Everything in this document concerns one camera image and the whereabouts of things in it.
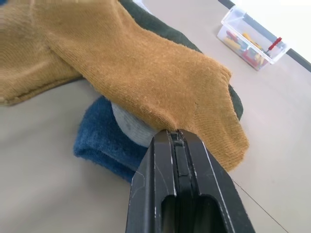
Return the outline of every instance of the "gray sock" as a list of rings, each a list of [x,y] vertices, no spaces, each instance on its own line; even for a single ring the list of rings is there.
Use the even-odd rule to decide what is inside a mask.
[[[111,105],[113,115],[122,132],[138,145],[149,147],[157,131],[115,103]]]

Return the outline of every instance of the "plastic container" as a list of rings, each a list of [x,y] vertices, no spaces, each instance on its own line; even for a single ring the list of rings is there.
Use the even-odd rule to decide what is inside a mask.
[[[253,20],[243,9],[234,6],[222,20],[218,38],[256,70],[274,64],[290,48]]]

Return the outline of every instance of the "table surface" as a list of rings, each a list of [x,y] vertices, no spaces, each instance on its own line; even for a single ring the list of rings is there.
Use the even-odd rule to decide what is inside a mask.
[[[227,12],[217,0],[145,5],[233,72],[250,148],[230,175],[256,232],[311,232],[311,73],[287,55],[252,69],[216,38]],[[130,185],[72,153],[98,96],[81,80],[0,108],[0,232],[124,232]]]

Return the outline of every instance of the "clear plastic box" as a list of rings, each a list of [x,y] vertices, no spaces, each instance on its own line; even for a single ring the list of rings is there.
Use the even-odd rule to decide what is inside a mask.
[[[256,70],[274,64],[289,49],[282,38],[270,33],[238,6],[230,9],[222,24],[218,38]]]

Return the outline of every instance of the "dark green fabric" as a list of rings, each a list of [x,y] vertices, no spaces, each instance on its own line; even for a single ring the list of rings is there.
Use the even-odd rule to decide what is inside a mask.
[[[177,44],[184,45],[190,49],[201,52],[191,41],[186,38],[181,32],[171,28],[163,23],[155,16],[149,14],[145,10],[141,9],[132,0],[120,0],[122,6],[130,13],[135,22],[144,29],[154,32],[155,34],[173,41]],[[243,114],[243,105],[240,97],[234,91],[231,85],[229,85],[229,92],[233,103],[234,111],[240,120]]]

